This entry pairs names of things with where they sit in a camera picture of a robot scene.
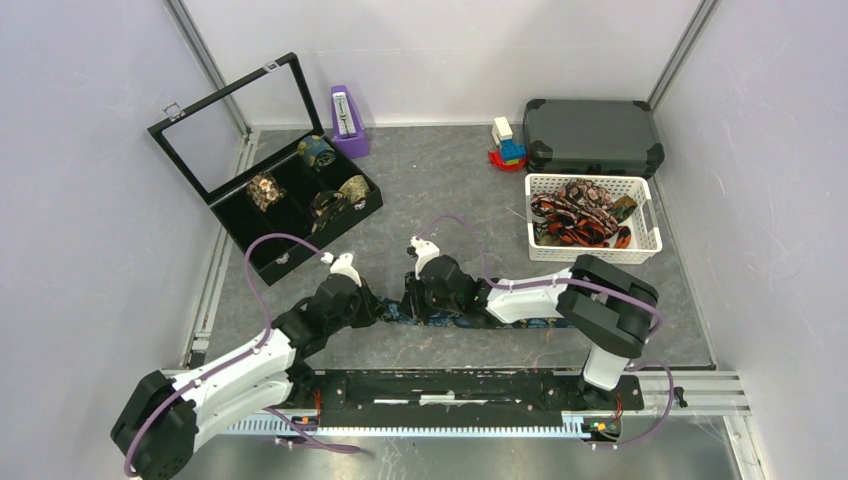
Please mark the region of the blue yellow patterned tie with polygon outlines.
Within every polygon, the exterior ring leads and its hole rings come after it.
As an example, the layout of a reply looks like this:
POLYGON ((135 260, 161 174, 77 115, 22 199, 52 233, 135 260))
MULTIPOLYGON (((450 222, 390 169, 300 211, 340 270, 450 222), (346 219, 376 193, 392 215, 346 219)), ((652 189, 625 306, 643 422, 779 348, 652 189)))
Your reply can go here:
POLYGON ((461 329, 574 329, 563 318, 529 318, 506 324, 497 319, 474 319, 460 313, 437 310, 426 305, 414 306, 412 301, 380 300, 381 313, 377 320, 384 323, 461 329))

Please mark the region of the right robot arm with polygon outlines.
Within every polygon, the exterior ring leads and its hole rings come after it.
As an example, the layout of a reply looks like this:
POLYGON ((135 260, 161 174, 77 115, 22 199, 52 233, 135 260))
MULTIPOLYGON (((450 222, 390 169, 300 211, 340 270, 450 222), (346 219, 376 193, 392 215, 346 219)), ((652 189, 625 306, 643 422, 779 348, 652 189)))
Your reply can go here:
POLYGON ((440 255, 407 273, 399 309, 422 324, 451 320, 462 328, 529 328, 535 320, 571 326, 592 343, 578 396, 602 408, 655 332, 658 300, 649 283, 588 254, 554 274, 521 280, 475 279, 440 255))

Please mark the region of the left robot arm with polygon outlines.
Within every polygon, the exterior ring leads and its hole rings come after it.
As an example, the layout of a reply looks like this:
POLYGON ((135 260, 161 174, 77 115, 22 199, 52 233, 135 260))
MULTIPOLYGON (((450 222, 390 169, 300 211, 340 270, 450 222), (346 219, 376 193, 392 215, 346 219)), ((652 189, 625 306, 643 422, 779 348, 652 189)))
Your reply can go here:
POLYGON ((345 328, 376 323, 384 307, 363 280, 330 274, 315 293, 217 360, 173 377, 142 377, 111 429, 127 477, 171 479, 232 424, 267 407, 306 405, 314 394, 308 357, 345 328))

